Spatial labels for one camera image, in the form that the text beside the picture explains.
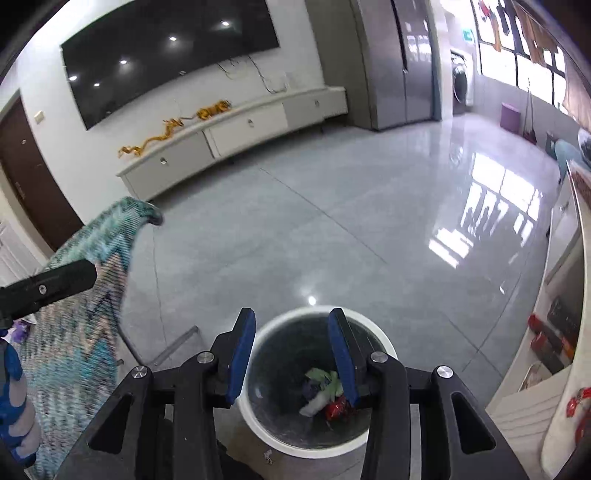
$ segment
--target white countertop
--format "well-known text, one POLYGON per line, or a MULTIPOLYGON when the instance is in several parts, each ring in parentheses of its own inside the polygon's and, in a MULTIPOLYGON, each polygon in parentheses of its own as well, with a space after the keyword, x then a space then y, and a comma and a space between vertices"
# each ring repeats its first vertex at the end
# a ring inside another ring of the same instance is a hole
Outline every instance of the white countertop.
MULTIPOLYGON (((591 186, 591 172, 569 162, 569 172, 579 172, 591 186)), ((586 407, 577 408, 574 417, 566 417, 566 405, 569 400, 584 387, 591 387, 591 209, 589 209, 580 192, 574 188, 574 197, 579 213, 581 234, 583 237, 584 256, 584 293, 583 313, 579 341, 570 369, 569 379, 550 423, 544 439, 541 464, 545 474, 554 478, 574 451, 574 433, 585 414, 586 407)))
MULTIPOLYGON (((224 113, 220 113, 219 115, 215 115, 215 116, 211 117, 209 120, 202 121, 202 120, 196 118, 195 120, 192 120, 192 121, 186 121, 184 127, 174 130, 174 135, 171 138, 161 141, 161 142, 154 141, 154 142, 148 144, 148 146, 146 147, 146 150, 144 151, 144 153, 141 156, 136 157, 133 154, 123 154, 123 156, 121 158, 128 161, 128 164, 125 166, 125 168, 123 168, 117 174, 117 176, 121 177, 121 176, 125 175, 130 170, 133 170, 135 167, 137 167, 138 165, 142 164, 143 162, 145 162, 146 160, 151 158, 153 155, 156 155, 156 153, 162 151, 163 149, 169 147, 170 145, 175 144, 176 142, 182 140, 183 138, 188 137, 189 135, 193 135, 194 133, 204 130, 208 127, 211 127, 212 125, 218 124, 219 122, 223 122, 224 120, 227 120, 228 118, 231 118, 235 115, 239 115, 241 113, 248 112, 252 109, 259 108, 261 106, 264 106, 264 105, 267 105, 270 103, 279 102, 279 101, 285 100, 290 97, 295 97, 295 96, 303 95, 306 93, 322 92, 322 91, 328 90, 328 89, 338 90, 338 91, 345 90, 343 87, 320 87, 320 88, 312 88, 312 89, 288 90, 283 93, 274 93, 273 95, 265 95, 265 96, 260 97, 256 100, 252 100, 250 102, 246 102, 246 103, 243 103, 238 106, 233 106, 231 110, 224 112, 224 113)), ((159 134, 161 134, 161 132, 157 132, 155 130, 152 135, 159 135, 159 134)))

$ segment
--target washing machine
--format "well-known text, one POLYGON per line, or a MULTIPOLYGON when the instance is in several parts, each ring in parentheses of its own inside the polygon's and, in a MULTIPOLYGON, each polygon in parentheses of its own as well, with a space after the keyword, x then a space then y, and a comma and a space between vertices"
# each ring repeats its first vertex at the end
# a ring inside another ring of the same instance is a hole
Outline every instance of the washing machine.
POLYGON ((465 113, 474 104, 474 67, 472 56, 450 49, 452 54, 453 114, 465 113))

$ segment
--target curtain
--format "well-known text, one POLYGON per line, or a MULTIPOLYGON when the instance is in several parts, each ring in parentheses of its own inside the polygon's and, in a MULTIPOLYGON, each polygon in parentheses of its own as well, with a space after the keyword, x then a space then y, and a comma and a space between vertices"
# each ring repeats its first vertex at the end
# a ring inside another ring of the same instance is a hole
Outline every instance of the curtain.
POLYGON ((566 93, 564 94, 563 107, 576 121, 587 131, 591 131, 591 99, 587 94, 579 71, 564 55, 564 69, 566 73, 566 93))

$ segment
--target golden dragon decoration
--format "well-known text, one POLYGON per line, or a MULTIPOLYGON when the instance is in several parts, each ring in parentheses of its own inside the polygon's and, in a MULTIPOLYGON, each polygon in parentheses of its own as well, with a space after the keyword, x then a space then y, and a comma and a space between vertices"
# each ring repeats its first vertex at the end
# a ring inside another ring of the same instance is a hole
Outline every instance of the golden dragon decoration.
POLYGON ((195 112, 193 116, 181 116, 179 118, 170 118, 168 120, 163 120, 164 122, 164 135, 157 135, 156 137, 147 138, 144 143, 138 147, 121 147, 117 152, 119 158, 124 153, 133 153, 136 157, 139 157, 144 150, 148 146, 150 142, 161 142, 164 140, 168 140, 172 138, 174 135, 174 129, 178 127, 184 127, 183 120, 194 120, 195 118, 199 118, 202 121, 208 120, 214 115, 218 115, 220 113, 227 112, 232 108, 232 104, 228 100, 220 100, 218 103, 214 105, 201 108, 195 112))

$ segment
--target metal screw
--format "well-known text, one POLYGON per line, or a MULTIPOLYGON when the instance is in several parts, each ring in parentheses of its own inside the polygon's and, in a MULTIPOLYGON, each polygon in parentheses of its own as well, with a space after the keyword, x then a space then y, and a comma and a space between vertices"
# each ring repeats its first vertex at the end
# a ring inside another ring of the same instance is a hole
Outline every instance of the metal screw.
POLYGON ((439 375, 441 378, 451 378, 453 375, 453 370, 450 367, 442 365, 437 367, 437 375, 439 375))
POLYGON ((211 352, 201 352, 199 355, 197 355, 197 362, 199 362, 200 364, 208 364, 210 362, 213 362, 214 358, 215 357, 211 352))
POLYGON ((388 360, 388 355, 384 352, 373 352, 369 357, 372 362, 376 362, 377 364, 384 364, 388 360))
POLYGON ((132 370, 132 375, 134 378, 144 378, 146 375, 148 375, 148 369, 143 365, 138 365, 132 370))

